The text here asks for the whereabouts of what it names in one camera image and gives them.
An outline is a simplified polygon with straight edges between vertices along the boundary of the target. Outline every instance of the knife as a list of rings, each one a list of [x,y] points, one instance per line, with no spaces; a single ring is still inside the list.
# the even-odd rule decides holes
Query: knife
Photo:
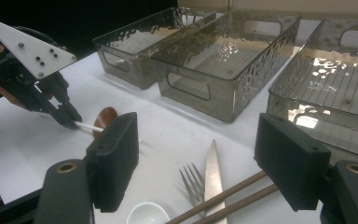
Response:
[[[217,157],[217,146],[216,141],[213,140],[206,159],[204,200],[207,201],[221,192],[223,192],[223,188],[220,177],[219,160]],[[225,207],[225,202],[219,203],[216,206],[207,209],[205,211],[205,216],[207,217]],[[224,217],[215,223],[227,224],[227,219]]]

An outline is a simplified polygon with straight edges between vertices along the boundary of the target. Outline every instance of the wooden chopstick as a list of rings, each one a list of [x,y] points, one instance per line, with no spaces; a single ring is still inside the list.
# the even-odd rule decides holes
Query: wooden chopstick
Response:
[[[187,220],[188,218],[193,217],[196,214],[200,213],[201,211],[203,211],[211,206],[214,206],[217,203],[221,203],[229,196],[235,194],[236,192],[238,192],[246,187],[249,187],[250,185],[252,185],[255,182],[257,182],[258,180],[262,179],[266,175],[267,174],[264,171],[260,171],[257,174],[252,175],[251,177],[241,181],[239,184],[231,187],[230,189],[227,189],[227,190],[221,192],[220,194],[212,197],[212,199],[188,210],[187,212],[183,213],[179,217],[172,219],[171,221],[167,222],[166,224],[175,224],[175,223],[183,222],[183,221]],[[222,209],[221,211],[223,211],[223,212],[219,211],[219,212],[213,213],[209,217],[213,217],[213,220],[215,220],[215,219],[219,218],[217,216],[220,216],[220,217],[227,216],[228,214],[233,213],[233,212],[237,211],[238,209],[240,209],[241,207],[237,207],[237,206],[240,206],[240,204],[242,205],[242,207],[244,207],[247,204],[253,203],[253,202],[257,201],[258,199],[263,198],[263,197],[269,195],[270,193],[272,193],[273,191],[275,191],[276,189],[274,189],[274,188],[276,188],[275,185],[266,187],[265,189],[260,190],[261,192],[258,191],[257,193],[250,195],[249,197],[246,197],[245,199],[242,199],[241,201],[234,203],[231,206],[226,207],[225,209]]]
[[[261,189],[260,191],[254,193],[252,195],[249,195],[248,197],[241,199],[240,201],[211,214],[210,216],[204,217],[203,219],[195,222],[194,224],[212,223],[216,220],[219,220],[223,217],[228,216],[229,214],[231,214],[233,212],[236,212],[237,210],[240,210],[241,208],[243,208],[251,203],[257,202],[258,200],[275,192],[277,189],[278,189],[278,187],[276,187],[276,185],[271,184],[268,187]]]

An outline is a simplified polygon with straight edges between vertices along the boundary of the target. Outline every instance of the storage basket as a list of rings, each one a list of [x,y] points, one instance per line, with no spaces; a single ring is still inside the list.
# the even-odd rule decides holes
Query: storage basket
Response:
[[[358,21],[324,20],[269,88],[268,113],[358,161]]]
[[[215,11],[172,7],[93,39],[106,73],[141,89],[156,82],[153,53],[215,19]]]
[[[258,29],[266,23],[277,32]],[[298,16],[230,11],[152,56],[159,90],[232,122],[291,56],[298,25]]]

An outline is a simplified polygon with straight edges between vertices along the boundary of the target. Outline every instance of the white tabletop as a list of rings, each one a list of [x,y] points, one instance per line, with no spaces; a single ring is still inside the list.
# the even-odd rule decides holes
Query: white tabletop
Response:
[[[96,223],[125,223],[130,210],[142,202],[161,205],[170,218],[192,207],[179,168],[193,162],[205,170],[207,151],[216,140],[223,189],[257,173],[254,156],[259,113],[265,112],[268,86],[244,109],[234,123],[212,119],[160,95],[158,85],[141,91],[107,75],[96,53],[62,70],[69,82],[71,103],[93,124],[99,112],[114,107],[118,114],[137,112],[140,159],[119,209],[96,211]],[[58,161],[82,159],[93,141],[88,130],[73,131],[46,115],[28,112],[0,99],[0,194],[11,202],[43,184],[46,170]],[[268,178],[226,200],[226,204],[270,184]],[[228,223],[320,223],[317,211],[294,212],[280,192],[228,217]],[[198,220],[194,216],[188,223]]]

